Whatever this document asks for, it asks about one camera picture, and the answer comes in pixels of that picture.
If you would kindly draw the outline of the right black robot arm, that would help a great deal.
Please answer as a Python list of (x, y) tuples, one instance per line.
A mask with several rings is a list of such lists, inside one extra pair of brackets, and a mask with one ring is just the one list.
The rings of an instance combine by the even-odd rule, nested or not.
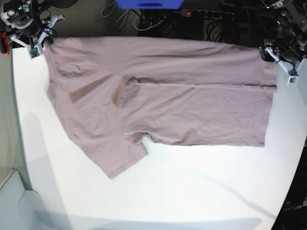
[(16, 43), (31, 53), (41, 55), (45, 40), (57, 37), (53, 29), (63, 15), (42, 19), (41, 14), (56, 5), (55, 0), (4, 0), (0, 3), (0, 52), (9, 53), (9, 47)]

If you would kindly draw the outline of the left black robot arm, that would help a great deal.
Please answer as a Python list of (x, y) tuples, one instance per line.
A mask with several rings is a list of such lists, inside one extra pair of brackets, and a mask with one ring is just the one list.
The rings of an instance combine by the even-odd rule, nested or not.
[[(261, 18), (262, 10), (270, 10), (276, 21), (273, 32)], [(262, 60), (275, 62), (297, 78), (307, 58), (307, 2), (305, 0), (262, 0), (257, 8), (257, 19), (268, 36), (260, 47)]]

